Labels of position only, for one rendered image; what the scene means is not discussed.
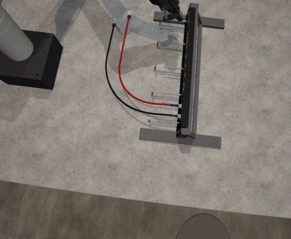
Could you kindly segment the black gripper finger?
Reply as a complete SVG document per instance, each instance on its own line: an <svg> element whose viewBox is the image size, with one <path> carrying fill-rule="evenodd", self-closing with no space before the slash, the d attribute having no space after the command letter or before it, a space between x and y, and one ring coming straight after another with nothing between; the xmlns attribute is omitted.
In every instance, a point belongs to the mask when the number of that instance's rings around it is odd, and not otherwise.
<svg viewBox="0 0 291 239"><path fill-rule="evenodd" d="M176 8L181 12L180 7L179 7L179 0L173 0L174 4L176 5ZM181 12L181 14L185 17L185 15Z"/></svg>
<svg viewBox="0 0 291 239"><path fill-rule="evenodd" d="M185 20L185 17L182 15L182 13L177 9L177 6L173 3L173 0L168 0L168 3L173 7L172 10L167 11L165 10L164 7L162 7L163 9L163 13L164 13L164 17L163 20L164 21L168 21L168 20L173 20L173 19L177 19L179 22Z"/></svg>

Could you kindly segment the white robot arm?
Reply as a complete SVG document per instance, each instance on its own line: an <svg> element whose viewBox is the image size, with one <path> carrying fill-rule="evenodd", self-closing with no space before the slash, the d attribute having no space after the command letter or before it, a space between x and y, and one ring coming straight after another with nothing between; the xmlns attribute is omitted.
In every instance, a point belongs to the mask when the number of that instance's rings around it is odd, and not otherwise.
<svg viewBox="0 0 291 239"><path fill-rule="evenodd" d="M26 34L0 4L0 49L14 61L23 61L34 46Z"/></svg>

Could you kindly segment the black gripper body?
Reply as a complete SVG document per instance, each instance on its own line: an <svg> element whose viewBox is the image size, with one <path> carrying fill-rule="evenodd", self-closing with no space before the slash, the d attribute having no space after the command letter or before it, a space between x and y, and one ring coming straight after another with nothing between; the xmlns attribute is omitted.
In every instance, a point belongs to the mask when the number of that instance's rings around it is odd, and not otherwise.
<svg viewBox="0 0 291 239"><path fill-rule="evenodd" d="M160 10L163 11L162 7L168 12L173 9L173 7L169 4L168 0L149 0L153 5L159 6Z"/></svg>

